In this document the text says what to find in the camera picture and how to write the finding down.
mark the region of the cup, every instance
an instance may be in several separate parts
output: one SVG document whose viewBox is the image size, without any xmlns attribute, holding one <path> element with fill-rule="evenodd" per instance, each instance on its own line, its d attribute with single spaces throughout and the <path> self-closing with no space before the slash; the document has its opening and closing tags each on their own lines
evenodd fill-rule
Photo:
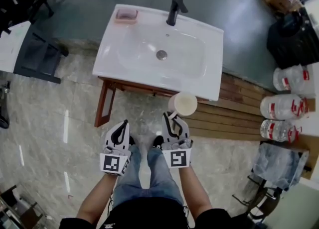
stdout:
<svg viewBox="0 0 319 229">
<path fill-rule="evenodd" d="M 172 96 L 168 102 L 168 110 L 172 114 L 169 119 L 174 118 L 176 115 L 188 116 L 192 115 L 197 109 L 197 98 L 187 92 L 180 92 Z"/>
</svg>

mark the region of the white sink basin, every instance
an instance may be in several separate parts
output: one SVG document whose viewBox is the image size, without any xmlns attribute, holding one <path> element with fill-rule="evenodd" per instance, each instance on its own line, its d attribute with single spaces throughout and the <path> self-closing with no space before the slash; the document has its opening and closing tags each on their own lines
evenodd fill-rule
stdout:
<svg viewBox="0 0 319 229">
<path fill-rule="evenodd" d="M 118 9 L 126 7 L 139 11 L 138 22 L 114 23 Z M 116 5 L 93 75 L 218 100 L 223 30 L 181 15 L 170 26 L 167 17 L 166 11 Z"/>
</svg>

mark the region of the black faucet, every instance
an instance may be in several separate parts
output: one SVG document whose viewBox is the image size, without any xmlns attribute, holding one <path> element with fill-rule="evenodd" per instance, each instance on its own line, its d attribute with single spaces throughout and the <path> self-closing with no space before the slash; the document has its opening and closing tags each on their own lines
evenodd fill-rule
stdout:
<svg viewBox="0 0 319 229">
<path fill-rule="evenodd" d="M 188 9 L 186 8 L 183 0 L 172 0 L 170 10 L 169 10 L 169 15 L 166 20 L 167 24 L 171 26 L 174 26 L 176 24 L 176 18 L 177 18 L 179 10 L 183 13 L 188 12 Z"/>
</svg>

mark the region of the plastic water bottle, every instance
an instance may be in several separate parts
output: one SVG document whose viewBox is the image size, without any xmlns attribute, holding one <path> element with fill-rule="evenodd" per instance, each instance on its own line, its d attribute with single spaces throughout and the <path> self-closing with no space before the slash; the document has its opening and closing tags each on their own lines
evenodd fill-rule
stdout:
<svg viewBox="0 0 319 229">
<path fill-rule="evenodd" d="M 263 138 L 278 142 L 293 142 L 298 134 L 296 127 L 289 121 L 265 120 L 261 124 L 260 134 Z"/>
<path fill-rule="evenodd" d="M 273 83 L 277 90 L 291 90 L 299 93 L 309 80 L 309 72 L 301 65 L 295 65 L 287 69 L 277 68 L 274 71 Z"/>
<path fill-rule="evenodd" d="M 308 112 L 307 99 L 294 94 L 267 96 L 260 103 L 260 112 L 268 119 L 298 119 Z"/>
</svg>

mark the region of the floor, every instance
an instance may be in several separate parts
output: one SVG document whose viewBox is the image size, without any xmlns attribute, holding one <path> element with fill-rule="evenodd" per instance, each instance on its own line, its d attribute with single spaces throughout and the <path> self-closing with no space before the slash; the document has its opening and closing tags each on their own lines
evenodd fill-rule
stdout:
<svg viewBox="0 0 319 229">
<path fill-rule="evenodd" d="M 81 202 L 101 179 L 99 154 L 107 130 L 128 119 L 131 133 L 142 149 L 161 131 L 167 98 L 116 91 L 111 120 L 93 126 L 101 82 L 91 75 L 94 54 L 71 54 L 57 70 L 60 85 L 19 75 L 11 80 L 8 95 L 10 128 L 0 129 L 0 189 L 19 184 L 47 215 L 47 228 L 58 228 L 64 217 L 76 215 Z M 245 208 L 231 197 L 250 198 L 256 186 L 247 179 L 259 143 L 194 137 L 192 165 L 211 203 L 232 216 Z M 147 188 L 150 170 L 143 160 L 142 185 Z M 70 193 L 65 184 L 65 172 Z M 177 170 L 171 171 L 180 187 Z"/>
<path fill-rule="evenodd" d="M 171 0 L 52 0 L 55 15 L 44 7 L 37 26 L 52 37 L 100 41 L 115 4 L 169 10 Z M 273 90 L 276 62 L 266 48 L 275 22 L 263 0 L 184 0 L 188 17 L 224 30 L 224 71 Z"/>
</svg>

